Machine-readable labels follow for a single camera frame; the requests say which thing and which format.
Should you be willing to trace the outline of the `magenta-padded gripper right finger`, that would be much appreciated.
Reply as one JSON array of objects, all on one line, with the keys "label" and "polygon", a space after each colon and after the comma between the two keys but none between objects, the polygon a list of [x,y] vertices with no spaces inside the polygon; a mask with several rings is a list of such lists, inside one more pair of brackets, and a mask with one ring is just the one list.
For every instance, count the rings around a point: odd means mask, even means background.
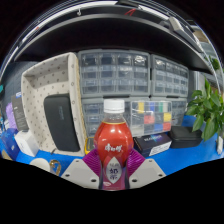
[{"label": "magenta-padded gripper right finger", "polygon": [[145,159],[135,149],[126,161],[126,173],[130,189],[143,187],[166,176],[154,159]]}]

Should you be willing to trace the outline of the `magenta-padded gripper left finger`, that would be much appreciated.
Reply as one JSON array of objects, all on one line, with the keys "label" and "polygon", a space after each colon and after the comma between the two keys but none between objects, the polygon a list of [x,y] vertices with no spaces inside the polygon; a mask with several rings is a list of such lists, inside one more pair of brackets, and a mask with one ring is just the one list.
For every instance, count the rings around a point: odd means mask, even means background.
[{"label": "magenta-padded gripper left finger", "polygon": [[84,188],[98,189],[101,180],[101,162],[96,149],[82,159],[74,159],[62,178]]}]

